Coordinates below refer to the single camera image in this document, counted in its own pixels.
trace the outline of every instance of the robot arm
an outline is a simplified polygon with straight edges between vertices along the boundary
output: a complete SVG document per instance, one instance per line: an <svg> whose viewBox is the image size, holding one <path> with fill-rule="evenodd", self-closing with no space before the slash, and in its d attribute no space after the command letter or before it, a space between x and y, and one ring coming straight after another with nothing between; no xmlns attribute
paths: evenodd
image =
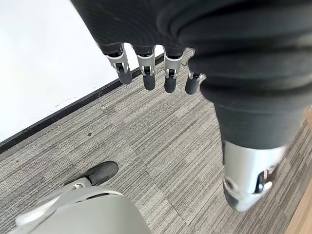
<svg viewBox="0 0 312 234"><path fill-rule="evenodd" d="M164 46L165 90L176 87L185 47L186 91L215 105L224 193L244 211L272 186L275 168L312 102L312 3L298 0L72 0L122 83L131 82L122 44L132 44L144 86L155 86L154 46Z"/></svg>

